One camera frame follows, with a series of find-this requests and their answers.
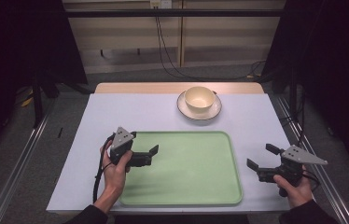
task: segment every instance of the cream bowl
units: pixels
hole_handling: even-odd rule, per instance
[[[194,113],[203,113],[209,110],[215,102],[215,94],[202,86],[191,87],[184,93],[188,108]]]

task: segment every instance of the white plate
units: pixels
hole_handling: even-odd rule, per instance
[[[212,107],[210,107],[206,112],[197,114],[197,113],[192,112],[188,108],[188,106],[186,104],[186,99],[184,97],[184,93],[185,92],[181,93],[177,98],[177,108],[187,118],[189,118],[189,119],[212,119],[220,113],[221,101],[217,95],[215,95],[216,99],[213,102]]]

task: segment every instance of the horizontal black bar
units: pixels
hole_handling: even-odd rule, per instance
[[[281,9],[120,9],[66,10],[68,18],[102,17],[281,17]]]

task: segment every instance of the white tabletop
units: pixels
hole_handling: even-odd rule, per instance
[[[92,203],[94,177],[98,169],[99,148],[118,126],[141,131],[222,131],[230,136],[239,177],[244,191],[234,206],[150,206],[127,207],[116,203],[116,214],[227,214],[288,209],[286,198],[278,195],[276,184],[261,183],[246,166],[246,159],[260,167],[280,165],[279,156],[265,150],[267,143],[289,147],[282,126],[267,94],[220,94],[220,114],[211,120],[185,118],[177,109],[178,94],[92,94],[78,127],[58,184],[47,210],[72,213]],[[99,193],[102,192],[102,179]]]

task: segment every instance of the black sleeve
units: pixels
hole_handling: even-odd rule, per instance
[[[108,220],[107,215],[99,208],[90,205],[86,207],[80,214],[68,220],[64,224],[105,224]]]
[[[279,222],[282,224],[338,224],[314,200],[283,213],[279,217]]]

